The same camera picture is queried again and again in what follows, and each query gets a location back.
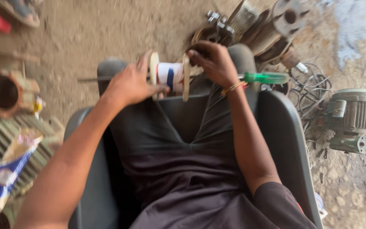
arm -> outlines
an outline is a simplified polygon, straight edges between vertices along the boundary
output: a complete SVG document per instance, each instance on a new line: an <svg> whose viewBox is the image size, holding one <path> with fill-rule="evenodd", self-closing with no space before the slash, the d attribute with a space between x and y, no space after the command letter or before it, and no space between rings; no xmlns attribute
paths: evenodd
<svg viewBox="0 0 366 229"><path fill-rule="evenodd" d="M248 105L242 87L227 93L234 131L234 148L238 165L254 195L263 183L281 183L269 148Z"/></svg>
<svg viewBox="0 0 366 229"><path fill-rule="evenodd" d="M94 152L109 123L125 106L168 90L146 83L150 53L114 76L90 114L55 152L29 191L15 229L68 227L83 194Z"/></svg>
<svg viewBox="0 0 366 229"><path fill-rule="evenodd" d="M220 44L199 41L187 53L193 64L203 67L206 75L223 89L240 82L227 49ZM263 183L281 183L269 148L248 105L242 87L227 93L234 131L238 165L252 194Z"/></svg>

coil bobbin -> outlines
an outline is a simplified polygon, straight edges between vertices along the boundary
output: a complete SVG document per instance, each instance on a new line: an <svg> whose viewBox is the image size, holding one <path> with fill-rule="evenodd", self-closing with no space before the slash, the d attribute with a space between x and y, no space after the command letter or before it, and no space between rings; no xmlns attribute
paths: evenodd
<svg viewBox="0 0 366 229"><path fill-rule="evenodd" d="M182 63L163 63L159 61L159 54L153 52L150 57L150 84L167 84L170 91L181 92L183 101L189 99L190 88L190 59L184 54ZM153 101L159 99L159 94L152 96Z"/></svg>

sleeve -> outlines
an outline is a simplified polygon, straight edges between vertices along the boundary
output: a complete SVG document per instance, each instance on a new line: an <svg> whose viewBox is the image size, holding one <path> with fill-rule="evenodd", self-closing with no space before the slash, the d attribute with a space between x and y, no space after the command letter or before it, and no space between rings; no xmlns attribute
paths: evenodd
<svg viewBox="0 0 366 229"><path fill-rule="evenodd" d="M316 228L304 215L292 193L280 183L260 185L254 195L254 205L281 229Z"/></svg>

forearm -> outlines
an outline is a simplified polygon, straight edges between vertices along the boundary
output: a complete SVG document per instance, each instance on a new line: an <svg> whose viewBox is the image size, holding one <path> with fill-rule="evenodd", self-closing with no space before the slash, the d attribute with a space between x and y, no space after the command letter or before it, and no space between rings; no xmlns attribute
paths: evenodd
<svg viewBox="0 0 366 229"><path fill-rule="evenodd" d="M101 98L38 175L15 228L65 226L81 199L97 145L121 103Z"/></svg>
<svg viewBox="0 0 366 229"><path fill-rule="evenodd" d="M275 163L248 105L243 88L227 93L234 132L234 148L242 174L252 194L269 181L280 183Z"/></svg>

sandal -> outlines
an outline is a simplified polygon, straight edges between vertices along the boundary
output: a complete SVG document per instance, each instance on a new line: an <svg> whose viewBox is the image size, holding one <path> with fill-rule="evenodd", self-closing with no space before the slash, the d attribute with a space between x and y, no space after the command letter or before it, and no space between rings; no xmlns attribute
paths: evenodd
<svg viewBox="0 0 366 229"><path fill-rule="evenodd" d="M39 27L39 16L29 0L0 0L0 6L21 23L32 28Z"/></svg>

